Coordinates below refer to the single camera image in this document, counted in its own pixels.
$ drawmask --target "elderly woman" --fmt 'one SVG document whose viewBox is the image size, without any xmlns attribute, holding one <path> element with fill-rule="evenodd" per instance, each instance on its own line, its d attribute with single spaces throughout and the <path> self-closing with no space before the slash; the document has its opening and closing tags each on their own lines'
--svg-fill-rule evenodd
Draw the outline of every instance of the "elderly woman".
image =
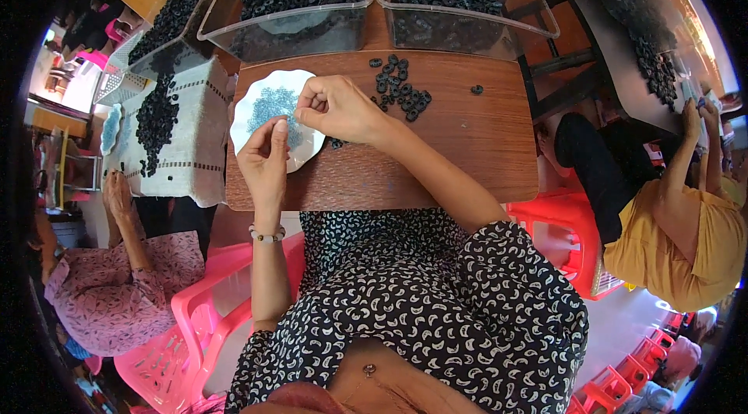
<svg viewBox="0 0 748 414">
<path fill-rule="evenodd" d="M 691 156 L 706 122 L 709 145 L 720 147 L 720 115 L 710 102 L 683 110 L 683 142 L 662 178 L 641 145 L 624 154 L 608 150 L 583 116 L 567 113 L 548 126 L 543 154 L 561 169 L 573 167 L 595 214 L 605 246 L 605 268 L 613 276 L 667 301 L 679 312 L 695 312 L 721 301 L 740 281 L 746 257 L 745 184 L 722 175 L 720 157 L 710 155 L 706 191 L 684 184 Z M 732 187 L 725 191 L 724 186 Z"/>
<path fill-rule="evenodd" d="M 176 324 L 171 297 L 202 278 L 205 264 L 196 232 L 139 239 L 122 173 L 107 176 L 103 196 L 113 218 L 110 233 L 122 238 L 116 247 L 68 249 L 55 257 L 57 239 L 42 212 L 37 233 L 44 297 L 61 324 L 88 353 L 118 356 Z"/>
<path fill-rule="evenodd" d="M 293 303 L 279 223 L 288 124 L 257 129 L 237 156 L 256 207 L 254 333 L 225 412 L 564 412 L 587 311 L 527 232 L 347 78 L 310 78 L 295 118 L 392 156 L 441 208 L 302 213 Z"/>
</svg>

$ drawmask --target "white plate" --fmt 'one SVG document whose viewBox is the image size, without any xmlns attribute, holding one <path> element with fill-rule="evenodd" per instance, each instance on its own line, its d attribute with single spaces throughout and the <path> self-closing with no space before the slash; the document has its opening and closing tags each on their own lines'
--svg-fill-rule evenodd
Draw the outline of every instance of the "white plate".
<svg viewBox="0 0 748 414">
<path fill-rule="evenodd" d="M 304 83 L 315 76 L 305 70 L 287 72 L 276 70 L 267 78 L 249 86 L 247 94 L 234 108 L 234 121 L 229 134 L 236 155 L 247 143 L 252 132 L 274 116 L 288 116 L 291 158 L 286 161 L 287 173 L 292 173 L 316 155 L 323 147 L 325 136 L 317 130 L 298 124 L 293 118 L 298 95 Z"/>
<path fill-rule="evenodd" d="M 101 154 L 104 156 L 108 156 L 111 149 L 117 144 L 117 133 L 120 131 L 121 119 L 122 104 L 117 103 L 111 107 L 101 130 Z"/>
</svg>

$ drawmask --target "clear plastic container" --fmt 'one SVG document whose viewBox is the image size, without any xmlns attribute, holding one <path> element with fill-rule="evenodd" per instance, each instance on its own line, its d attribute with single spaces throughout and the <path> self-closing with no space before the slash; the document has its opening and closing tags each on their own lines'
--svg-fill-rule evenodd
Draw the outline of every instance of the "clear plastic container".
<svg viewBox="0 0 748 414">
<path fill-rule="evenodd" d="M 131 64 L 127 71 L 155 80 L 164 62 L 169 62 L 166 64 L 168 68 L 171 68 L 171 63 L 173 63 L 174 73 L 184 72 L 207 62 L 215 45 L 198 39 L 198 27 L 211 2 L 212 0 L 199 0 L 180 35 Z M 166 0 L 156 0 L 145 20 L 153 23 L 154 17 L 158 15 L 165 3 Z"/>
<path fill-rule="evenodd" d="M 373 1 L 305 7 L 239 21 L 242 0 L 213 0 L 198 39 L 211 41 L 244 63 L 357 51 L 364 44 L 366 11 Z"/>
<path fill-rule="evenodd" d="M 528 47 L 560 35 L 545 0 L 499 0 L 504 5 L 503 16 L 452 7 L 377 1 L 385 9 L 390 40 L 396 48 L 517 60 Z"/>
</svg>

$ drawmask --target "white tablecloth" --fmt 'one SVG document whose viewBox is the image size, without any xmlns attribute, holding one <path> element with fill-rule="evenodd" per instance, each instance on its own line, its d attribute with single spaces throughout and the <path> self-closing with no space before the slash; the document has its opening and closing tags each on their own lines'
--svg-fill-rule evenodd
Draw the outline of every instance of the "white tablecloth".
<svg viewBox="0 0 748 414">
<path fill-rule="evenodd" d="M 205 64 L 175 74 L 173 81 L 176 85 L 167 94 L 179 95 L 178 122 L 171 132 L 171 144 L 161 148 L 155 175 L 141 176 L 140 160 L 148 157 L 136 138 L 136 115 L 155 88 L 154 81 L 122 104 L 120 132 L 112 153 L 104 160 L 105 169 L 120 169 L 120 163 L 124 163 L 125 176 L 136 196 L 191 196 L 201 208 L 223 203 L 224 146 L 229 129 L 226 71 L 213 57 Z"/>
</svg>

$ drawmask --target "black patterned dress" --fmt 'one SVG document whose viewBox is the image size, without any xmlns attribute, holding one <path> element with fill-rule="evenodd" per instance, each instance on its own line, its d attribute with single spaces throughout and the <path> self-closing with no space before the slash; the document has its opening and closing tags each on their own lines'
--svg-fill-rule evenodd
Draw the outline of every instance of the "black patterned dress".
<svg viewBox="0 0 748 414">
<path fill-rule="evenodd" d="M 574 288 L 513 222 L 468 234 L 440 208 L 302 212 L 301 297 L 238 360 L 225 412 L 279 386 L 327 387 L 378 338 L 486 411 L 565 412 L 587 344 Z"/>
</svg>

